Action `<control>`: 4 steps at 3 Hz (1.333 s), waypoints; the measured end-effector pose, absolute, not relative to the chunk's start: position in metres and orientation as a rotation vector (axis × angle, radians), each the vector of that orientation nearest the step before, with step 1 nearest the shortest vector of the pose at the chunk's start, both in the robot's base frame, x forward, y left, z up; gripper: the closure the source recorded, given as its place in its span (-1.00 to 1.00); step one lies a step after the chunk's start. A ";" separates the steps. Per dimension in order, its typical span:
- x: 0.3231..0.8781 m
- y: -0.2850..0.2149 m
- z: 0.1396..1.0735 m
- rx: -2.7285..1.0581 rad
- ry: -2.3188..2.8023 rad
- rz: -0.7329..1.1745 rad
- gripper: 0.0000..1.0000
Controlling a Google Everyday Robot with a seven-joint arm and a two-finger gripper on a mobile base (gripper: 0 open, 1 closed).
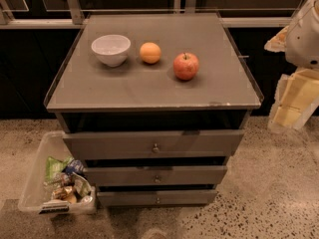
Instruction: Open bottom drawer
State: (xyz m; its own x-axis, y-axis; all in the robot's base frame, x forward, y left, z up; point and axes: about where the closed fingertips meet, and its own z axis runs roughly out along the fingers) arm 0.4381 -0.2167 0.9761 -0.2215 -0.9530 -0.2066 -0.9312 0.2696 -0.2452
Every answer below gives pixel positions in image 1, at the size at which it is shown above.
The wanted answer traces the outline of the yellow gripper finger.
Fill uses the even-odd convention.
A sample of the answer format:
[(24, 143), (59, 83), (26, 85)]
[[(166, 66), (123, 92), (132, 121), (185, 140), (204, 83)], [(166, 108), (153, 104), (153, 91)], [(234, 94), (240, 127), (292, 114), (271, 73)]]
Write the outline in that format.
[(268, 128), (273, 132), (301, 129), (319, 107), (319, 70), (298, 68), (278, 81)]
[(274, 53), (285, 52), (287, 32), (288, 27), (281, 29), (275, 36), (266, 42), (264, 49)]

